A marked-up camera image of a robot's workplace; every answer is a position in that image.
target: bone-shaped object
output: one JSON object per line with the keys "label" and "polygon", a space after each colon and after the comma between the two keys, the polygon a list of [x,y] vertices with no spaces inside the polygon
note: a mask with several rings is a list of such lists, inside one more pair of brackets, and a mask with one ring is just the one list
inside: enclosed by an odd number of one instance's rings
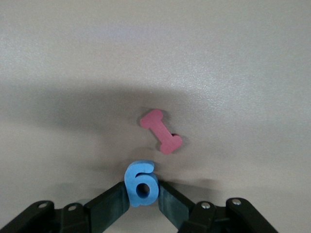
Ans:
{"label": "bone-shaped object", "polygon": [[140,120],[141,127],[151,129],[161,142],[160,151],[163,154],[170,154],[179,148],[183,140],[174,134],[172,135],[161,121],[163,114],[161,110],[154,109]]}

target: number 6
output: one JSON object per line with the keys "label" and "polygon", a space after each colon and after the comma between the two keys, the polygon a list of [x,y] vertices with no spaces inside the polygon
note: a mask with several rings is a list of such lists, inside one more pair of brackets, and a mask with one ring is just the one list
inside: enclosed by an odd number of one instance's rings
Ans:
{"label": "number 6", "polygon": [[[134,207],[150,205],[159,195],[159,186],[156,175],[153,174],[155,164],[149,160],[138,160],[128,166],[124,182],[130,203]],[[139,190],[140,184],[146,184],[149,191],[144,193]]]}

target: blue number 6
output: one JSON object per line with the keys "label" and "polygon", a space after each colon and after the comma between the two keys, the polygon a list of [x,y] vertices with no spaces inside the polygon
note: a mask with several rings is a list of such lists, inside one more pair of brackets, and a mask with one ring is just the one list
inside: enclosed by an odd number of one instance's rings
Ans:
{"label": "blue number 6", "polygon": [[[149,160],[138,160],[128,166],[124,182],[130,203],[134,207],[139,205],[150,205],[156,201],[159,195],[159,186],[154,171],[155,164]],[[140,184],[149,187],[147,193],[139,190]]]}

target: pink bone-shaped toy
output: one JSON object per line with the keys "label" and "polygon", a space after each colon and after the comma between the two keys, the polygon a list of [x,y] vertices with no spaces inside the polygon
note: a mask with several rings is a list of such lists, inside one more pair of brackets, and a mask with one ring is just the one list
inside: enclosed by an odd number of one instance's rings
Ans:
{"label": "pink bone-shaped toy", "polygon": [[174,134],[172,135],[161,121],[163,114],[161,110],[154,109],[140,120],[141,127],[151,129],[161,142],[160,151],[163,154],[170,154],[179,148],[183,140]]}

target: gray surface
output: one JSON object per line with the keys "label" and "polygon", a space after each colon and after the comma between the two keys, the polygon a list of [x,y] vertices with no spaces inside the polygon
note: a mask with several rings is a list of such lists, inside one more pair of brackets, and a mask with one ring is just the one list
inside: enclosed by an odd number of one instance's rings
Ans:
{"label": "gray surface", "polygon": [[[311,2],[0,3],[0,226],[93,198],[137,159],[194,201],[248,199],[310,231]],[[160,108],[184,146],[139,127]],[[152,207],[109,229],[175,232]]]}

